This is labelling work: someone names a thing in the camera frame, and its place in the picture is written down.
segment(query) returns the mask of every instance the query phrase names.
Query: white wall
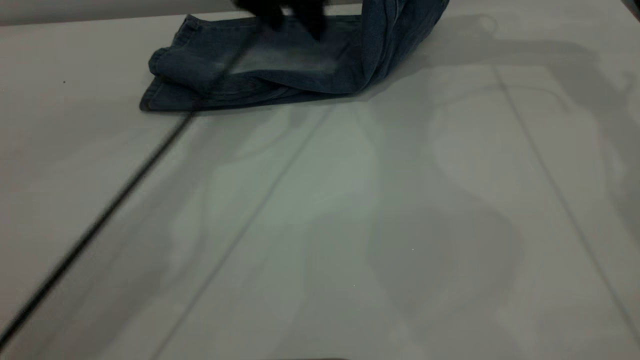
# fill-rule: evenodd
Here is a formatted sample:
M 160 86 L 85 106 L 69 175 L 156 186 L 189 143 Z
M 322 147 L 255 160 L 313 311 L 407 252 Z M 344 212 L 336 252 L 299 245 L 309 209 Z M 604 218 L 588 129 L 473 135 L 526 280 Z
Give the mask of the white wall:
M 231 0 L 0 0 L 0 9 L 0 25 L 10 25 L 222 12 L 234 7 Z

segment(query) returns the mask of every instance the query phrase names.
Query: blue denim jeans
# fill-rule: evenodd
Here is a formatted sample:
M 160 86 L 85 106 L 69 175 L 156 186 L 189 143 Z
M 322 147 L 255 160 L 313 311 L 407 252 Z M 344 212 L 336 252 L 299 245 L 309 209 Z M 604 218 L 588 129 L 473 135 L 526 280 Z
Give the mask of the blue denim jeans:
M 172 45 L 149 60 L 156 78 L 140 108 L 214 110 L 358 93 L 384 79 L 415 50 L 448 2 L 364 0 L 361 15 L 328 17 L 322 42 L 288 17 L 281 31 L 260 33 L 232 72 L 217 83 L 229 59 L 255 31 L 256 19 L 209 22 L 188 15 Z

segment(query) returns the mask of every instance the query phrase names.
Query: folded jeans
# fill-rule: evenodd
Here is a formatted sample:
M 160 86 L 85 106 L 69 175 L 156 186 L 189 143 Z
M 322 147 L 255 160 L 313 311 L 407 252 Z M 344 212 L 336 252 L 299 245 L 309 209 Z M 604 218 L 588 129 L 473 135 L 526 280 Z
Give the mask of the folded jeans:
M 215 110 L 356 94 L 384 79 L 415 50 L 448 1 L 365 0 L 361 15 L 328 17 L 322 42 L 287 17 L 279 32 L 263 31 L 221 83 L 214 80 L 255 31 L 257 20 L 210 22 L 188 15 L 171 46 L 149 60 L 156 78 L 140 108 Z

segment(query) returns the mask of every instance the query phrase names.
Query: black glove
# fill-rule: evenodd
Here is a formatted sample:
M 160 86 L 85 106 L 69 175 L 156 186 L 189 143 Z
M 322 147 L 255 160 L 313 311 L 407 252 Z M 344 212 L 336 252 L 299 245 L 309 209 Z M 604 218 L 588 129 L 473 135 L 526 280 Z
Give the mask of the black glove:
M 284 22 L 282 6 L 288 6 L 302 26 L 316 39 L 326 31 L 325 0 L 234 0 L 235 5 L 247 10 L 278 31 Z

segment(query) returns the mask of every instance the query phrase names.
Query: white table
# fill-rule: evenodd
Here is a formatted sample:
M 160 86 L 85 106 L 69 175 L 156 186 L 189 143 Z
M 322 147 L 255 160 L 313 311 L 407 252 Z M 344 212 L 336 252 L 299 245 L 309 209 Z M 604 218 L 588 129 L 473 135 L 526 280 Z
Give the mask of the white table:
M 637 359 L 638 31 L 453 1 L 357 99 L 203 115 L 9 358 Z
M 179 21 L 0 28 L 0 327 L 176 123 L 138 101 Z

